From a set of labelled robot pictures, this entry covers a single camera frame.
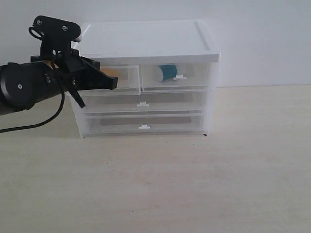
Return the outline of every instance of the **plastic storage drawers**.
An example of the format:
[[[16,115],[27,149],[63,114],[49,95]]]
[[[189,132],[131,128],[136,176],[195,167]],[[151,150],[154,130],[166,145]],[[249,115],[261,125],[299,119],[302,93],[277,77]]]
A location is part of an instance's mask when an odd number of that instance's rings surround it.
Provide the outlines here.
[[[208,133],[220,53],[203,21],[96,22],[82,27],[82,56],[119,78],[115,90],[71,99],[81,137]]]

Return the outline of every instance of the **drawer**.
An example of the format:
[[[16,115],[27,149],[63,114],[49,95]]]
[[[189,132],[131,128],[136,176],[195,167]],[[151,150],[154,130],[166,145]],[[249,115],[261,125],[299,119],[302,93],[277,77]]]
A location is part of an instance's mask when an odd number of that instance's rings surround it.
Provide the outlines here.
[[[87,90],[79,91],[80,95],[139,95],[139,66],[101,66],[101,71],[109,76],[118,77],[118,86],[114,90]]]
[[[202,127],[202,116],[168,116],[136,118],[86,118],[86,135],[105,133],[195,132]]]
[[[206,92],[140,94],[138,96],[82,96],[84,113],[202,110]]]
[[[212,90],[217,63],[142,65],[144,92]]]

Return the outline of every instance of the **table surface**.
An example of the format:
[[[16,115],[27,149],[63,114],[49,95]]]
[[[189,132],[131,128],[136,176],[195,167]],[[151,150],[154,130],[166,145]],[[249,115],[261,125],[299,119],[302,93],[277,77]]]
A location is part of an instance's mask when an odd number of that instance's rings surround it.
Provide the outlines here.
[[[56,97],[1,116],[52,115]],[[309,233],[311,86],[219,88],[213,129],[79,139],[54,122],[0,135],[2,233]]]

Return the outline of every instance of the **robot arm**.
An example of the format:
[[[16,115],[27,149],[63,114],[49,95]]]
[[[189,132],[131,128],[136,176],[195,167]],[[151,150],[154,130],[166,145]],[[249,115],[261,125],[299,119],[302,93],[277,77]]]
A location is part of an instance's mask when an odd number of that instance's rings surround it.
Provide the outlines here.
[[[99,62],[81,57],[71,48],[72,41],[80,41],[79,25],[38,16],[29,32],[42,41],[40,55],[32,56],[30,63],[0,66],[0,115],[29,110],[65,91],[83,108],[79,90],[117,87],[117,77],[105,75]]]

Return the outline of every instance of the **white drawer handle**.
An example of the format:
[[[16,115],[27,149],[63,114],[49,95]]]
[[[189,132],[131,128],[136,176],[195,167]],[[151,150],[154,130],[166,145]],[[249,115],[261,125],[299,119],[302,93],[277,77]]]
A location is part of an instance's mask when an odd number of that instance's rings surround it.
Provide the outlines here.
[[[175,81],[176,80],[187,80],[187,77],[184,77],[183,75],[176,75],[176,77],[173,78]]]
[[[149,104],[147,104],[146,102],[140,102],[137,107],[149,107]]]
[[[141,126],[139,126],[138,127],[140,130],[148,130],[148,129],[150,129],[150,126],[148,126],[148,125],[141,125]]]

